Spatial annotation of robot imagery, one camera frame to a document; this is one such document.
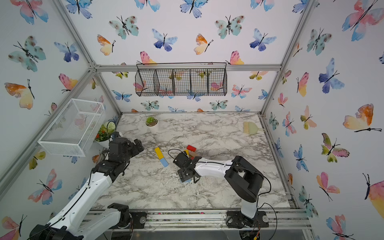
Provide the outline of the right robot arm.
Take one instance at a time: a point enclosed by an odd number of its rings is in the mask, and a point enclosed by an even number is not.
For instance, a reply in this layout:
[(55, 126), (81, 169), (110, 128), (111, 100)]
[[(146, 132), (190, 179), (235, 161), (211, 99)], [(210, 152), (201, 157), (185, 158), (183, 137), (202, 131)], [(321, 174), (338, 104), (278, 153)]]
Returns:
[(215, 177), (226, 180), (242, 199), (241, 213), (248, 219), (255, 218), (258, 212), (258, 199), (265, 176), (241, 156), (233, 160), (217, 161), (179, 153), (173, 163), (179, 168), (181, 182), (190, 179), (196, 183), (201, 177)]

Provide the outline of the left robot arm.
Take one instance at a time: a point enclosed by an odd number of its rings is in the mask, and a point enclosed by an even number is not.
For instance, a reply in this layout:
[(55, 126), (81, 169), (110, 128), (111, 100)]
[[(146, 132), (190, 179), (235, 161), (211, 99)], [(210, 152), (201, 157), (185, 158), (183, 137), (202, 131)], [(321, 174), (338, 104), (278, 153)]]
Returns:
[(30, 233), (31, 240), (95, 240), (110, 228), (134, 228), (129, 207), (111, 204), (100, 216), (82, 225), (98, 198), (118, 176), (124, 175), (130, 159), (144, 151), (138, 139), (130, 141), (116, 137), (103, 152), (100, 162), (91, 170), (90, 177), (74, 198), (46, 225), (36, 225)]

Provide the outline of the natural wood block upper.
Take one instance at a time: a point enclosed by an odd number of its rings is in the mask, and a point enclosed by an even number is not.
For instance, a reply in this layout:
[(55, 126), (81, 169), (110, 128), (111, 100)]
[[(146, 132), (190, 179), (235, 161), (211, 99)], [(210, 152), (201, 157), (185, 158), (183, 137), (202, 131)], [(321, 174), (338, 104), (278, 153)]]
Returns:
[(190, 157), (194, 157), (194, 158), (198, 156), (198, 154), (195, 152), (189, 152), (189, 155)]

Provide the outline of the white pot flowering plant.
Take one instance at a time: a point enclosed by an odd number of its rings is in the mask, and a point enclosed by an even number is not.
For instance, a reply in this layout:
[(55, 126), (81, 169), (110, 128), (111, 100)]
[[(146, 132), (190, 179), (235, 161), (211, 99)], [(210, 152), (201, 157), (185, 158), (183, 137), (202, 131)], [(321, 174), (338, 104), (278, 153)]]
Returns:
[(101, 145), (103, 148), (109, 148), (109, 142), (112, 141), (112, 133), (116, 131), (116, 123), (109, 121), (101, 125), (96, 137), (95, 142)]

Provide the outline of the red block far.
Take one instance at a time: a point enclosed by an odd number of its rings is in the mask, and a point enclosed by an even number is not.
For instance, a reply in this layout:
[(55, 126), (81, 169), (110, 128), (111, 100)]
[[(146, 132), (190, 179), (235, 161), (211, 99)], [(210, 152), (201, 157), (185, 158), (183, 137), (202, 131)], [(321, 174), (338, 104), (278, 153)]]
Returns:
[(191, 145), (188, 145), (187, 146), (187, 150), (189, 150), (190, 152), (196, 152), (197, 148), (191, 146)]

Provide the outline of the small potted succulent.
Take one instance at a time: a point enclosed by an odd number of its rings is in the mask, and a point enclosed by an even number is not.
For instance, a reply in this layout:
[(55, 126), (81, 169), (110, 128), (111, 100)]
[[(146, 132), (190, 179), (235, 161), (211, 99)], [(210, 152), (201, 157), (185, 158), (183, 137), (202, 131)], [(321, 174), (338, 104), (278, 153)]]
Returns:
[(155, 117), (148, 117), (146, 119), (146, 126), (151, 132), (157, 132), (159, 128), (159, 120)]

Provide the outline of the green hand brush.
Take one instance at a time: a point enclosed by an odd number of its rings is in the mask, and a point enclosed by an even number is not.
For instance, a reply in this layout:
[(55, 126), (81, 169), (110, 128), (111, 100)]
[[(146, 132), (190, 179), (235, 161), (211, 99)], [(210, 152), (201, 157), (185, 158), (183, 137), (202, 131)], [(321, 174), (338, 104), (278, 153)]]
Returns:
[(244, 122), (243, 123), (244, 127), (244, 133), (248, 134), (250, 136), (256, 135), (259, 132), (264, 132), (265, 130), (262, 128), (259, 128), (255, 123), (253, 122)]

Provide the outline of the white mesh wall basket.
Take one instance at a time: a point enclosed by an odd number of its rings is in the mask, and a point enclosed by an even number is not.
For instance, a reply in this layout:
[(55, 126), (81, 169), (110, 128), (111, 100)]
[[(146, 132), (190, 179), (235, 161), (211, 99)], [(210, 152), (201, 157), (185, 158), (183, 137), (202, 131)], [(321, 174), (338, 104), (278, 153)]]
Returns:
[(105, 120), (101, 102), (71, 99), (38, 140), (51, 155), (85, 157)]

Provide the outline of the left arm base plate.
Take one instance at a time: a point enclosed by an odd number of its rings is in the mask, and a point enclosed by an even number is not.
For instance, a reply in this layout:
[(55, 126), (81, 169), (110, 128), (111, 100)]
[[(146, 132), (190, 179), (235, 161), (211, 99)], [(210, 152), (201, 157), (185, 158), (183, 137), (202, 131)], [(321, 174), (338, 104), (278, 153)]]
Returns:
[(146, 212), (130, 212), (121, 213), (121, 218), (117, 224), (118, 229), (144, 229), (147, 221)]

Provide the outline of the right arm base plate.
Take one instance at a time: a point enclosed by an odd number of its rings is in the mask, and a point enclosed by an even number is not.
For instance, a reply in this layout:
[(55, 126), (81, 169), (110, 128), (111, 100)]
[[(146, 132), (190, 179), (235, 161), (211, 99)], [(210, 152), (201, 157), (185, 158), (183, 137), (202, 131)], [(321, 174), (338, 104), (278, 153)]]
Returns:
[(240, 211), (227, 211), (226, 226), (235, 229), (268, 228), (269, 219), (264, 211), (258, 211), (253, 218), (246, 217)]

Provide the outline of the aluminium front rail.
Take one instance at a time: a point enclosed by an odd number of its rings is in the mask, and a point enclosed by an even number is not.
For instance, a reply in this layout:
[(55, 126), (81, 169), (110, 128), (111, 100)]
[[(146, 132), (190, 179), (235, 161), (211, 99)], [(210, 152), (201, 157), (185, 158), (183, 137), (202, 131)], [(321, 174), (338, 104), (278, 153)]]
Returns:
[[(218, 210), (131, 210), (130, 212), (146, 212), (147, 221), (144, 229), (135, 229), (138, 232), (159, 231), (252, 231), (252, 230), (311, 230), (309, 218), (301, 209), (271, 209), (264, 208), (259, 211), (266, 212), (269, 219), (268, 228), (242, 229), (228, 228), (226, 226), (227, 211), (239, 211), (237, 209)], [(82, 225), (100, 216), (103, 211), (89, 211)], [(110, 228), (106, 232), (129, 232), (128, 229)]]

